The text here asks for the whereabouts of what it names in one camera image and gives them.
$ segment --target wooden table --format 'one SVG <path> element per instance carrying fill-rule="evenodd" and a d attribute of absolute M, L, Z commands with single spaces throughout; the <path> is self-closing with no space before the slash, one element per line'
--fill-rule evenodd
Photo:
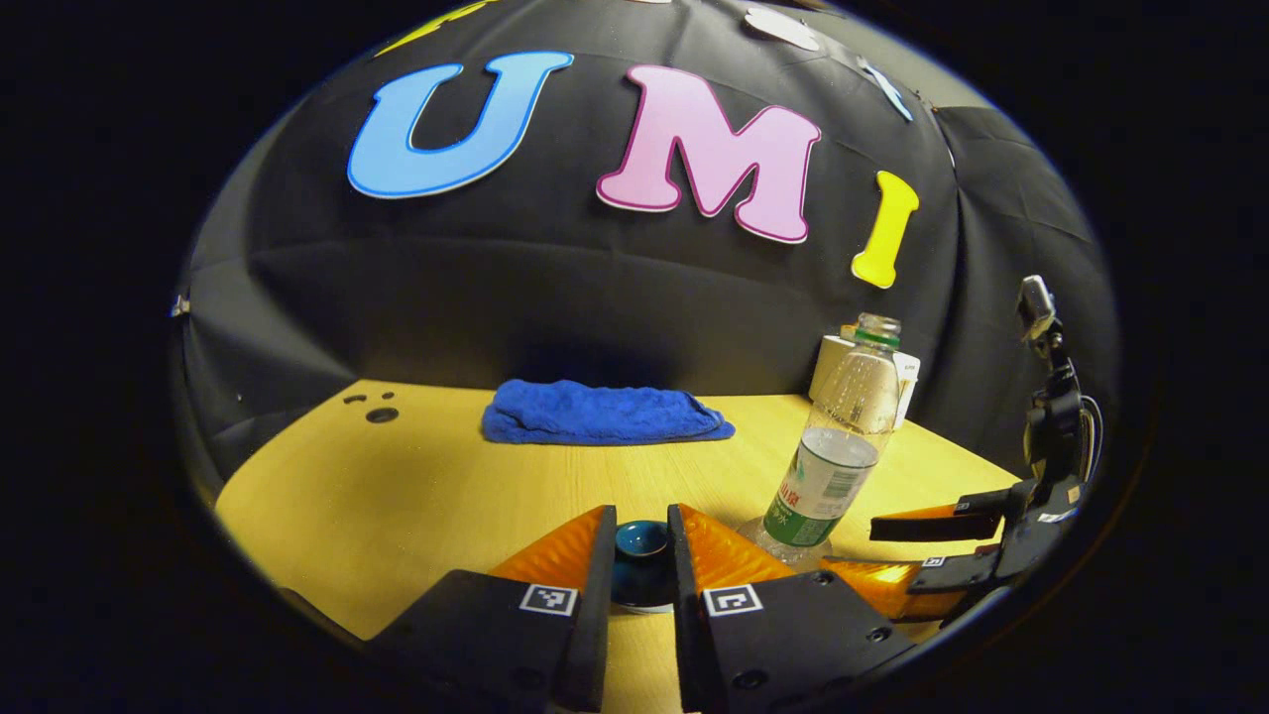
<path fill-rule="evenodd" d="M 367 399 L 344 403 L 358 394 Z M 665 520 L 678 502 L 732 528 L 760 516 L 810 406 L 801 396 L 706 397 L 736 436 L 580 448 L 486 443 L 480 420 L 491 399 L 489 391 L 359 382 L 260 449 L 230 479 L 216 512 L 274 585 L 369 639 L 447 572 L 486 572 L 594 506 L 615 505 L 618 523 Z M 381 407 L 400 416 L 367 421 Z M 872 543 L 869 519 L 1015 482 L 907 422 L 834 531 L 835 554 L 970 553 L 986 542 Z M 935 628 L 905 629 L 924 639 Z M 605 713 L 680 711 L 670 615 L 613 610 L 604 687 Z"/>

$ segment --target pink letter m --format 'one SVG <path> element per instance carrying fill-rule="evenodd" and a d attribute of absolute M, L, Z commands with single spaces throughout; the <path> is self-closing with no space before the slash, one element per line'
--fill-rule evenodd
<path fill-rule="evenodd" d="M 638 65 L 626 76 L 643 88 L 626 159 L 599 179 L 605 203 L 633 211 L 670 211 L 683 191 L 670 181 L 678 145 L 697 207 L 716 216 L 740 181 L 755 170 L 754 189 L 736 205 L 745 230 L 783 242 L 806 240 L 802 219 L 811 145 L 820 127 L 784 107 L 768 107 L 732 132 L 718 99 L 697 75 Z"/>

